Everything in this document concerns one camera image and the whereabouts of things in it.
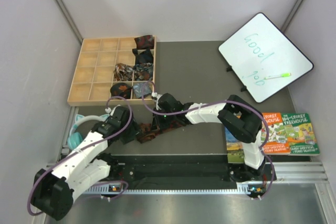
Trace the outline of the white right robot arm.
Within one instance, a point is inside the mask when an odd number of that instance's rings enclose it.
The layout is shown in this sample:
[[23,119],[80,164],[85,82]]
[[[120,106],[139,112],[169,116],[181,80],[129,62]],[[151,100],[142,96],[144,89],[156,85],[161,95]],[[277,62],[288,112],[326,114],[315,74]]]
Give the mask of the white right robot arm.
[[266,161],[260,149],[262,114],[239,96],[231,95],[226,102],[212,104],[182,104],[169,93],[153,93],[152,99],[156,102],[153,115],[158,123],[172,122],[182,126],[220,123],[240,141],[244,152],[244,166],[230,171],[233,180],[256,180],[264,174]]

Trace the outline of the brown red patterned tie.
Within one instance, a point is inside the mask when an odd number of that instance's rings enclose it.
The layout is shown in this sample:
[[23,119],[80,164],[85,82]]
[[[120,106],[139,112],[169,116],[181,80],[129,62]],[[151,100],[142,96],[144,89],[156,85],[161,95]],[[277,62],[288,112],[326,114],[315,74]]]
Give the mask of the brown red patterned tie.
[[140,123],[140,133],[136,136],[136,140],[141,144],[151,141],[156,138],[158,135],[164,134],[166,132],[178,129],[180,127],[185,127],[185,123],[180,123],[176,120],[173,120],[169,123],[158,123],[154,120],[150,123]]

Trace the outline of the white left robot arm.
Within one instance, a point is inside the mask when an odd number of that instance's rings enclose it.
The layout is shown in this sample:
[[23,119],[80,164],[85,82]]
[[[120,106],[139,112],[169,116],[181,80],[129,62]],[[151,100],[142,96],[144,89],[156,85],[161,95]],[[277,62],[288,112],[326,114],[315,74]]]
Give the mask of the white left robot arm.
[[55,220],[67,215],[75,201],[91,186],[102,179],[114,180],[119,174],[116,164],[98,156],[113,141],[126,133],[133,123],[130,106],[107,108],[107,116],[95,116],[96,124],[82,142],[59,163],[41,169],[34,178],[28,196],[27,210],[34,215],[34,206]]

